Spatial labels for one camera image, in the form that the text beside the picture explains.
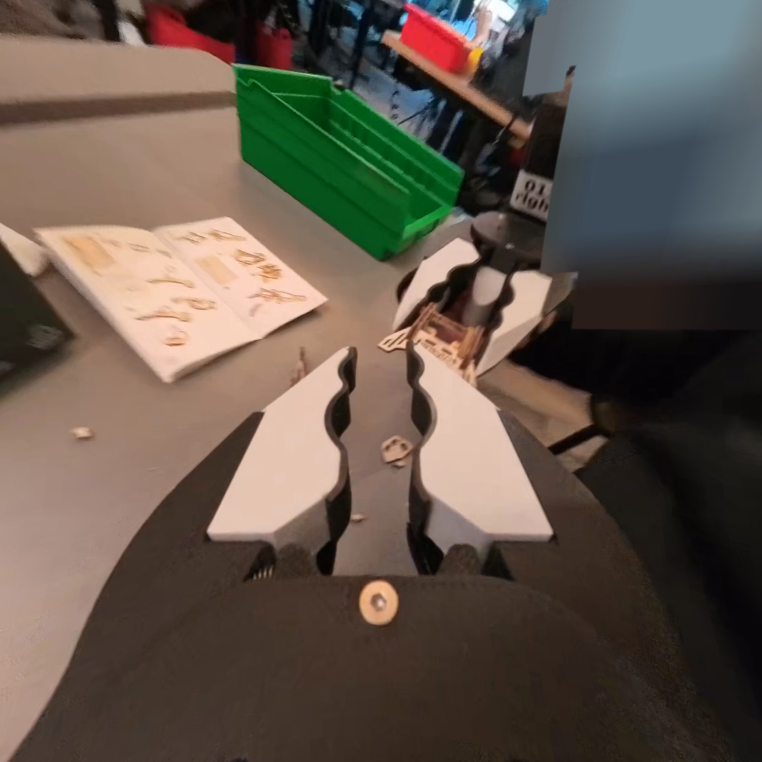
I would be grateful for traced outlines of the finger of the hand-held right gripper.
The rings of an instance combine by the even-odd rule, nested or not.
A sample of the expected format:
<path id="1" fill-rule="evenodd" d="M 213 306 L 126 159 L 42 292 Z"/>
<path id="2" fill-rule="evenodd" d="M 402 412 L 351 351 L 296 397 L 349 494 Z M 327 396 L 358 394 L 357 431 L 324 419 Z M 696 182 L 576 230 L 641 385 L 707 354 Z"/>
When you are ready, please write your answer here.
<path id="1" fill-rule="evenodd" d="M 398 301 L 392 331 L 409 327 L 428 304 L 439 304 L 458 288 L 479 263 L 479 253 L 471 241 L 453 239 L 425 258 L 412 275 Z"/>
<path id="2" fill-rule="evenodd" d="M 518 271 L 507 281 L 485 323 L 475 375 L 488 373 L 548 326 L 576 284 L 576 273 Z"/>

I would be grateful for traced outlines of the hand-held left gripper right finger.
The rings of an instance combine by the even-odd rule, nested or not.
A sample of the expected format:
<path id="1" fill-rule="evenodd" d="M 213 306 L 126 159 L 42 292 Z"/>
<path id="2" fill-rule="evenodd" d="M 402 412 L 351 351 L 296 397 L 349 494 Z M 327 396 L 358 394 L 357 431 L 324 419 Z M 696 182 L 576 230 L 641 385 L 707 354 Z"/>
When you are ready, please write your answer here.
<path id="1" fill-rule="evenodd" d="M 418 573 L 437 573 L 457 546 L 481 569 L 500 543 L 543 543 L 554 530 L 499 409 L 419 345 L 406 346 L 412 457 L 408 547 Z"/>

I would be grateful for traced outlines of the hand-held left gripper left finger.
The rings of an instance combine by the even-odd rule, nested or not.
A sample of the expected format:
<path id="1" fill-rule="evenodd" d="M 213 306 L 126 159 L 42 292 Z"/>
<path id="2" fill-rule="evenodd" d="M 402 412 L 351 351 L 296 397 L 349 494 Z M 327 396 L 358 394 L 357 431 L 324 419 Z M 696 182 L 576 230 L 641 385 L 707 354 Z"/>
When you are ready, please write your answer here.
<path id="1" fill-rule="evenodd" d="M 269 404 L 207 527 L 210 541 L 295 546 L 332 573 L 351 486 L 341 436 L 351 420 L 357 348 L 338 350 Z"/>

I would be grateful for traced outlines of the wooden model stand assembly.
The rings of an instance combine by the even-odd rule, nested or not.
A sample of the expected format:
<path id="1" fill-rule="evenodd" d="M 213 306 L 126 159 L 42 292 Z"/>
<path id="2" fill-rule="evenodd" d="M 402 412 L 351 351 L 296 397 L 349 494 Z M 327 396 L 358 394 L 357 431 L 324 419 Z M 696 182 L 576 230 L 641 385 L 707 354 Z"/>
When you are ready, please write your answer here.
<path id="1" fill-rule="evenodd" d="M 483 326 L 461 325 L 437 312 L 435 305 L 429 303 L 409 327 L 386 336 L 377 348 L 392 353 L 413 343 L 451 368 L 470 386 L 476 387 L 476 367 L 484 333 Z"/>

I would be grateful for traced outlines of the wooden table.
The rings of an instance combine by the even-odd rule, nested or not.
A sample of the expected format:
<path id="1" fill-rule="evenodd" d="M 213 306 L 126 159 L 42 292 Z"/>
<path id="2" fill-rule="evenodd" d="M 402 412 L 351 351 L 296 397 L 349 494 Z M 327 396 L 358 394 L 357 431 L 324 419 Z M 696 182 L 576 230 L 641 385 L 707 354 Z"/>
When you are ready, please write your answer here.
<path id="1" fill-rule="evenodd" d="M 528 141 L 532 124 L 500 106 L 495 100 L 474 87 L 464 75 L 453 74 L 433 64 L 419 52 L 402 43 L 400 33 L 384 32 L 382 44 L 416 69 L 418 77 L 430 90 L 443 97 L 456 100 L 464 108 L 474 110 L 479 116 L 487 118 L 500 128 L 508 129 L 512 135 L 510 139 L 512 147 L 519 148 Z"/>

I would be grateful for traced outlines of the green plastic bin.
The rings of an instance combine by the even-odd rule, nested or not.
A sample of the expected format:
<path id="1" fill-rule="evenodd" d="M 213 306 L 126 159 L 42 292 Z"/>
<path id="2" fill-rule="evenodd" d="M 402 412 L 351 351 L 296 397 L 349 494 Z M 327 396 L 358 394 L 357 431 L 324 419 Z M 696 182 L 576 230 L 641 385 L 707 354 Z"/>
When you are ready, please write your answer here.
<path id="1" fill-rule="evenodd" d="M 242 160 L 377 262 L 433 232 L 464 171 L 324 75 L 233 64 Z"/>

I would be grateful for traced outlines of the open instruction booklet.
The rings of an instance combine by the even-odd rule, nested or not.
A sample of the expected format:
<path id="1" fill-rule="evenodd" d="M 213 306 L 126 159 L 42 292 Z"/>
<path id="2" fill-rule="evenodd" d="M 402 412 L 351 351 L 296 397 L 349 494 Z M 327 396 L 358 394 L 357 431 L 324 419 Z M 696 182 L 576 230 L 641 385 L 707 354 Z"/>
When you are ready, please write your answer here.
<path id="1" fill-rule="evenodd" d="M 328 301 L 229 217 L 153 231 L 75 225 L 34 233 L 56 269 L 164 383 Z"/>

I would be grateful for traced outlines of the red plastic bin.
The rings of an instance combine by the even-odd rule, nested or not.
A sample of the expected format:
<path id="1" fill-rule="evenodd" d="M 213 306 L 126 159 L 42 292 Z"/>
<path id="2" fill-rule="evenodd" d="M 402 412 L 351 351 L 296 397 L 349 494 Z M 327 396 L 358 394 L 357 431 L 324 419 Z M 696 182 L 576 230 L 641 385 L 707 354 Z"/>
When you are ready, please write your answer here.
<path id="1" fill-rule="evenodd" d="M 418 5 L 406 3 L 404 10 L 402 44 L 443 71 L 465 75 L 463 69 L 468 55 L 477 47 L 473 38 Z"/>

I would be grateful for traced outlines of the small red object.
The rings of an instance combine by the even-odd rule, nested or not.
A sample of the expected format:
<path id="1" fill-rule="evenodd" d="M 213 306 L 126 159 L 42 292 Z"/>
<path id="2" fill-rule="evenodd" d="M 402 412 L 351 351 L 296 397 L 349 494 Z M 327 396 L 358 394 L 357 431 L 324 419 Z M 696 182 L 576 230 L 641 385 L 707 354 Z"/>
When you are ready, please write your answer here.
<path id="1" fill-rule="evenodd" d="M 254 64 L 263 68 L 292 70 L 292 36 L 285 27 L 257 24 Z"/>

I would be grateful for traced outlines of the black cardboard box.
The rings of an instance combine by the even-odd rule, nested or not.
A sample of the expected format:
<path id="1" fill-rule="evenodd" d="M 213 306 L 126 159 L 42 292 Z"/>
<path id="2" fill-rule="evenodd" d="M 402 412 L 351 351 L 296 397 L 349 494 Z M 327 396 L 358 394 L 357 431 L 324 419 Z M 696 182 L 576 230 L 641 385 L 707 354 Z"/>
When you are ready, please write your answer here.
<path id="1" fill-rule="evenodd" d="M 1 396 L 51 371 L 75 332 L 1 244 Z"/>

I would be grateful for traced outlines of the large red object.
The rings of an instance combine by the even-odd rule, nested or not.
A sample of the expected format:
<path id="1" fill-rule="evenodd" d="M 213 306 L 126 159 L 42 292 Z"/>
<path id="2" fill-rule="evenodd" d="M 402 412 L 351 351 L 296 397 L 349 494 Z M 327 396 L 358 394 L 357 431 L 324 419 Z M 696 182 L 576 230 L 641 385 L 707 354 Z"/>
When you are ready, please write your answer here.
<path id="1" fill-rule="evenodd" d="M 197 50 L 208 53 L 226 64 L 233 64 L 235 48 L 232 43 L 215 40 L 191 29 L 178 10 L 156 2 L 142 2 L 142 10 L 149 44 L 164 48 Z"/>

